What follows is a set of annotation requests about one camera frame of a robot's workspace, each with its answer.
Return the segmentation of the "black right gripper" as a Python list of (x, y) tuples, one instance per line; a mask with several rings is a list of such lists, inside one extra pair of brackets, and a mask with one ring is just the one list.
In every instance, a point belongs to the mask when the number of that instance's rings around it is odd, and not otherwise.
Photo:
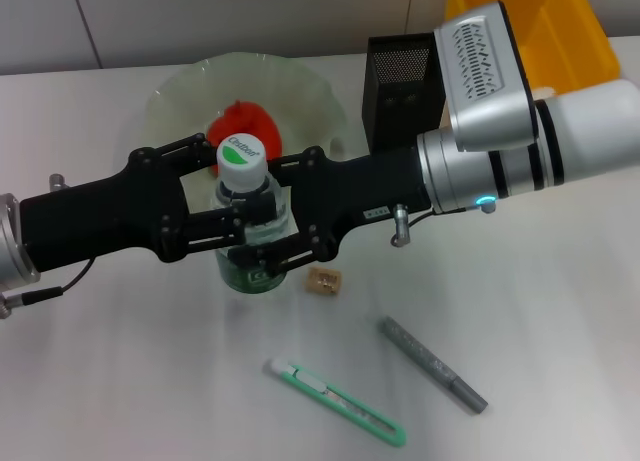
[(397, 205), (410, 213), (431, 207), (416, 148), (341, 162), (307, 148), (274, 158), (268, 168), (277, 181), (291, 181), (290, 207), (299, 233), (232, 248), (228, 258), (272, 277), (334, 259), (348, 232), (392, 218)]

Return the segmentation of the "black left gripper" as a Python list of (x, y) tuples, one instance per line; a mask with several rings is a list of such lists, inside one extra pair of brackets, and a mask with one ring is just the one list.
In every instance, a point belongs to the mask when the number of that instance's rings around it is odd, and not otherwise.
[(50, 271), (128, 248), (171, 263), (245, 244), (247, 226), (276, 219), (274, 194), (188, 215), (178, 174), (216, 166), (216, 151), (204, 134), (194, 134), (156, 153), (133, 152), (111, 177), (21, 201), (22, 244), (35, 268)]

